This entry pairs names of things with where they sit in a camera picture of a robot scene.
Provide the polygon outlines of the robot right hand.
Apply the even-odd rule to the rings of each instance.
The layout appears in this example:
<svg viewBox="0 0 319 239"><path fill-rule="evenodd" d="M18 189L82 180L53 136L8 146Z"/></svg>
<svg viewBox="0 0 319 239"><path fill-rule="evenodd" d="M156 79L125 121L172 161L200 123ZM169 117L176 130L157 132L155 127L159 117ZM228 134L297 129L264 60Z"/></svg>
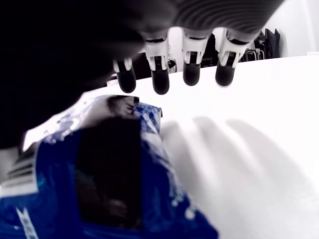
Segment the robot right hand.
<svg viewBox="0 0 319 239"><path fill-rule="evenodd" d="M239 47L251 42L280 0L3 0L0 3L0 172L27 130L102 86L113 61L132 57L170 27L191 39L184 78L199 77L200 40L224 27L231 47L219 75L233 78Z"/></svg>

